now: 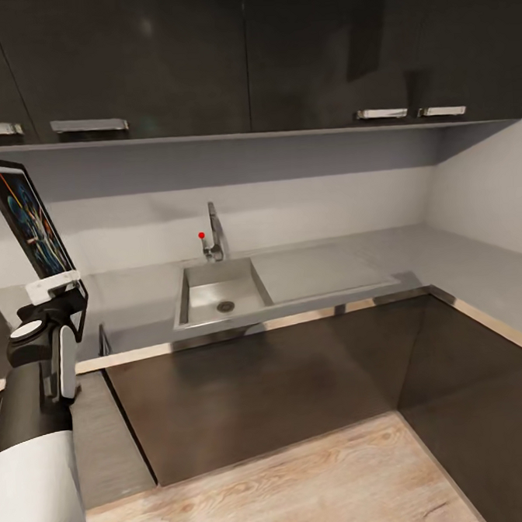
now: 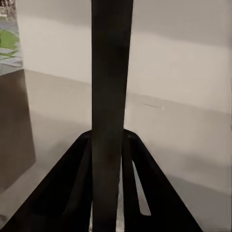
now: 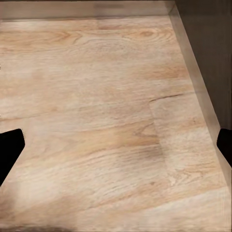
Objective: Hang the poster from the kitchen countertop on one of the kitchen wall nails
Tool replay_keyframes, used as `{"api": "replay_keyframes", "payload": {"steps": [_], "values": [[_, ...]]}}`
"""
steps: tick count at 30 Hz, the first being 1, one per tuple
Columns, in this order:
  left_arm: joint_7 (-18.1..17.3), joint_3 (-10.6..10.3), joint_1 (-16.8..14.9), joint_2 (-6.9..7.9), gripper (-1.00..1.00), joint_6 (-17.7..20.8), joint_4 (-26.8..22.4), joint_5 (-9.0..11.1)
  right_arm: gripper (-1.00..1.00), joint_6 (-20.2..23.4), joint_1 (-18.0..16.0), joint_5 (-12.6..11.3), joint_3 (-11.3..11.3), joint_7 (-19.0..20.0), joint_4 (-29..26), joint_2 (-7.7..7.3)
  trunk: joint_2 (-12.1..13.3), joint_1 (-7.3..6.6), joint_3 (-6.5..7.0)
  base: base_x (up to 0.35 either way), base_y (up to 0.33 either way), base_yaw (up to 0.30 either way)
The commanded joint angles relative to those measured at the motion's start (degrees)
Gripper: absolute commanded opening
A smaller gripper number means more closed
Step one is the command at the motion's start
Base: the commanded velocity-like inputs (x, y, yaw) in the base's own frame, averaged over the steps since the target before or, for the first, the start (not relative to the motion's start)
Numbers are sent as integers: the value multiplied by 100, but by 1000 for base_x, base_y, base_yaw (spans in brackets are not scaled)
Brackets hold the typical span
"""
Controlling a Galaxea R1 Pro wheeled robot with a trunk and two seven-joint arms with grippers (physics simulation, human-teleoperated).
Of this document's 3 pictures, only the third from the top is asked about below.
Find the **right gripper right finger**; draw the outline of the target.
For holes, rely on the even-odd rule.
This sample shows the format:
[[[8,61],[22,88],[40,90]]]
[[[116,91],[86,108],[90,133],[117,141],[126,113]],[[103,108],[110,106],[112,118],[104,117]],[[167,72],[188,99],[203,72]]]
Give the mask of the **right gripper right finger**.
[[[217,138],[217,147],[232,167],[232,130],[220,129]]]

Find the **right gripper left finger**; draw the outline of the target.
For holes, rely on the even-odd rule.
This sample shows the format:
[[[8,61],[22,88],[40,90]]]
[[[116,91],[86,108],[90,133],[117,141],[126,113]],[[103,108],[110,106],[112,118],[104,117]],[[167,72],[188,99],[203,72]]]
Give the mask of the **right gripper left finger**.
[[[25,147],[21,129],[0,134],[0,186]]]

